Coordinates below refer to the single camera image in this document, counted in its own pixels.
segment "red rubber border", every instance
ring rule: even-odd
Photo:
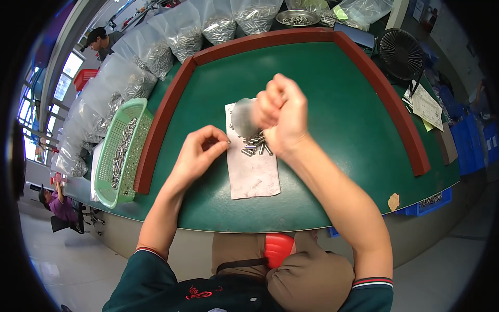
[[[341,50],[354,62],[362,74],[374,88],[399,132],[400,138],[409,157],[415,176],[423,175],[430,169],[430,161],[421,141],[418,130],[407,112],[402,100],[390,82],[371,59],[343,32],[331,28],[292,28],[265,32],[246,36],[229,42],[209,47],[186,59],[168,87],[161,100],[153,123],[146,138],[140,156],[133,189],[137,193],[148,194],[158,160],[159,151],[164,140],[173,112],[184,93],[197,66],[228,57],[231,55],[261,49],[270,46],[334,41]]]

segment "red plastic basket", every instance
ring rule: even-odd
[[[76,91],[81,91],[87,81],[97,75],[98,69],[82,69],[74,78],[73,84],[76,87]]]

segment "hand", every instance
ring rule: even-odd
[[[296,82],[277,74],[267,83],[266,90],[256,96],[252,119],[264,129],[270,149],[286,160],[310,137],[307,110],[307,98]]]
[[[228,140],[222,130],[211,125],[189,133],[168,180],[187,189],[227,150]]]

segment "black strap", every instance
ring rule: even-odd
[[[232,262],[225,262],[218,266],[217,274],[221,270],[232,269],[232,268],[245,268],[245,267],[257,267],[264,266],[268,263],[268,258],[258,258],[249,260],[238,260]]]

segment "red logo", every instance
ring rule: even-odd
[[[192,285],[191,288],[189,288],[189,292],[191,293],[191,295],[186,296],[186,299],[190,300],[191,298],[206,298],[206,297],[213,295],[213,292],[221,292],[222,290],[223,290],[223,288],[219,286],[219,289],[198,293],[197,288],[194,288],[194,285]]]

